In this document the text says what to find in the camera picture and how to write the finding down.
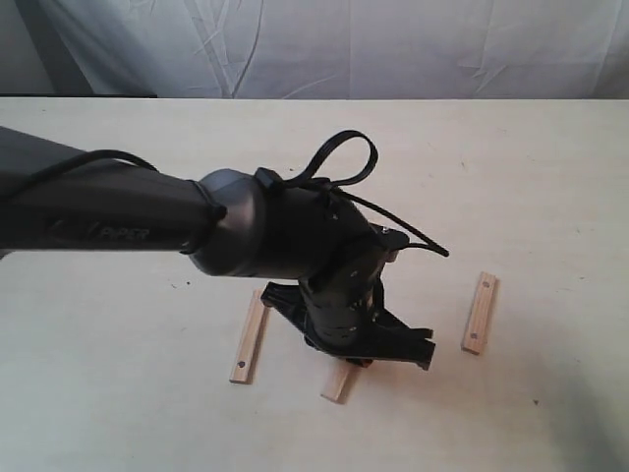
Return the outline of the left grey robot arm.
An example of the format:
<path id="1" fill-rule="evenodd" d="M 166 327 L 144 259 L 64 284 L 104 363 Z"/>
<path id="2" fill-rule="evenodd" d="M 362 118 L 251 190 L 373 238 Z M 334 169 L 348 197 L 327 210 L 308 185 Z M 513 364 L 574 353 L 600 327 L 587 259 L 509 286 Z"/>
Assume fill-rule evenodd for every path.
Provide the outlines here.
<path id="1" fill-rule="evenodd" d="M 359 366 L 407 362 L 427 369 L 435 345 L 384 305 L 381 274 L 401 251 L 445 249 L 395 218 L 369 222 L 369 202 L 347 192 L 373 171 L 318 175 L 356 139 L 328 139 L 297 176 L 220 169 L 201 180 L 159 172 L 131 153 L 80 150 L 10 128 L 1 131 L 1 252 L 139 251 L 188 256 L 212 276 L 263 278 L 261 301 L 307 344 Z"/>

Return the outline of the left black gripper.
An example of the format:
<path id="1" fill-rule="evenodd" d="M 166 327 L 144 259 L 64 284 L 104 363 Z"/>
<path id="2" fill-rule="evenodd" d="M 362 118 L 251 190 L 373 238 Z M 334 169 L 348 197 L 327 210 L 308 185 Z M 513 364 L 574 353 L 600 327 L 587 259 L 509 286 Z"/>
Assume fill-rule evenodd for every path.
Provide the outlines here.
<path id="1" fill-rule="evenodd" d="M 428 370 L 435 349 L 430 328 L 411 328 L 384 306 L 381 273 L 407 248 L 404 233 L 373 224 L 370 232 L 332 253 L 296 285 L 270 282 L 261 294 L 315 350 L 364 367 L 406 362 Z"/>

